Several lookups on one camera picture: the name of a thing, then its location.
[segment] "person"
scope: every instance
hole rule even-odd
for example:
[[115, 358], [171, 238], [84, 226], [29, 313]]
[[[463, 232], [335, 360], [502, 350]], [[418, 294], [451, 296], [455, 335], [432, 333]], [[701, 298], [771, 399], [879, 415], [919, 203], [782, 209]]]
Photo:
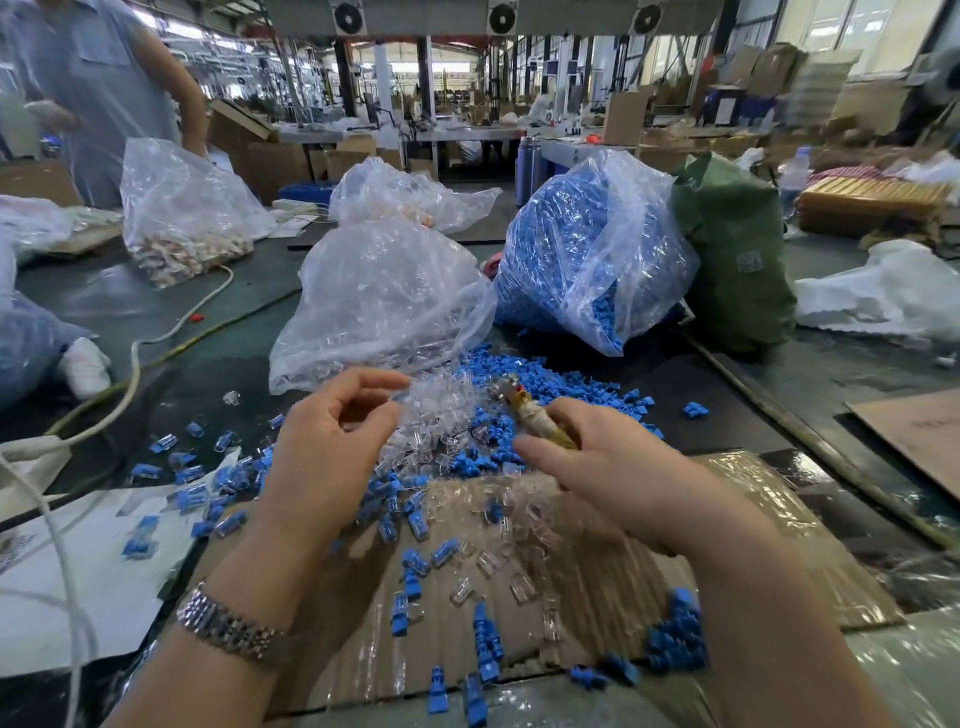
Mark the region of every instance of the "person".
[[206, 158], [206, 101], [187, 70], [122, 0], [9, 0], [3, 27], [28, 108], [59, 133], [88, 206], [120, 207], [127, 140], [180, 143]]
[[[347, 370], [291, 409], [260, 507], [206, 580], [209, 598], [252, 623], [291, 628], [399, 421], [390, 395], [409, 383]], [[643, 543], [689, 560], [722, 725], [894, 728], [799, 557], [758, 509], [615, 410], [576, 400], [548, 410], [581, 449], [518, 435], [516, 451]], [[177, 625], [104, 725], [253, 728], [276, 677]]]

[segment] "finger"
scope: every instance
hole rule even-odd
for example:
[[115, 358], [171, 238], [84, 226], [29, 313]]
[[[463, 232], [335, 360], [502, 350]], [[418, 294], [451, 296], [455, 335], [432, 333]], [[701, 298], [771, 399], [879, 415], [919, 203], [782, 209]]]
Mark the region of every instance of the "finger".
[[514, 450], [523, 460], [539, 471], [553, 475], [557, 480], [562, 476], [569, 479], [579, 470], [577, 456], [573, 451], [554, 445], [549, 440], [530, 435], [517, 435], [514, 438]]
[[374, 448], [376, 452], [380, 452], [380, 449], [387, 444], [387, 440], [396, 431], [396, 426], [400, 424], [402, 416], [403, 406], [395, 401], [388, 401], [374, 409], [368, 415], [367, 420], [350, 433], [350, 437], [365, 440], [369, 447]]
[[362, 423], [374, 409], [390, 401], [389, 389], [365, 389], [348, 404], [340, 415], [340, 424]]
[[354, 397], [365, 389], [396, 391], [410, 386], [410, 377], [385, 369], [347, 369], [327, 382], [315, 395], [309, 397], [311, 408], [340, 422], [340, 415]]
[[566, 434], [573, 438], [577, 446], [582, 448], [585, 435], [590, 433], [590, 422], [596, 414], [596, 407], [582, 400], [572, 400], [569, 397], [560, 397], [553, 400], [546, 407], [546, 412], [564, 429]]

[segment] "bag of blue parts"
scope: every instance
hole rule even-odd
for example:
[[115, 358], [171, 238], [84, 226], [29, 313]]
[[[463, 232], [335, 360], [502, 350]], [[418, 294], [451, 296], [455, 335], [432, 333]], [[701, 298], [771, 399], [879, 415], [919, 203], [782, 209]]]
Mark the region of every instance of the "bag of blue parts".
[[567, 330], [607, 356], [686, 295], [700, 259], [669, 210], [673, 178], [605, 150], [541, 187], [507, 231], [500, 323]]

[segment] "white glove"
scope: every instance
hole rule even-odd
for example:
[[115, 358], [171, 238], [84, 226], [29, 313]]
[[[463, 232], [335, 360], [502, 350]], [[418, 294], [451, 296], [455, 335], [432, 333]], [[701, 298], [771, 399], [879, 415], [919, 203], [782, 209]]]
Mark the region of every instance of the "white glove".
[[80, 126], [80, 119], [53, 101], [33, 101], [26, 105], [37, 124], [48, 133], [70, 132]]

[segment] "worker's arm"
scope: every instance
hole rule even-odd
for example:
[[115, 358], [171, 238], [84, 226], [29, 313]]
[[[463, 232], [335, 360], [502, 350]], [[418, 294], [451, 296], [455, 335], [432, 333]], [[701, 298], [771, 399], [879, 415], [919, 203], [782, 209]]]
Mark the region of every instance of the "worker's arm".
[[528, 436], [516, 451], [697, 580], [727, 728], [894, 728], [804, 566], [750, 501], [633, 419], [557, 400], [580, 451]]
[[[396, 429], [402, 408], [390, 391], [409, 383], [396, 372], [349, 370], [290, 410], [255, 517], [206, 580], [208, 596], [259, 625], [290, 629], [318, 560], [356, 515]], [[347, 422], [362, 424], [345, 432]], [[177, 625], [104, 728], [258, 728], [275, 681], [274, 669]]]
[[206, 99], [197, 82], [145, 26], [139, 26], [132, 48], [137, 62], [180, 105], [183, 149], [206, 158]]

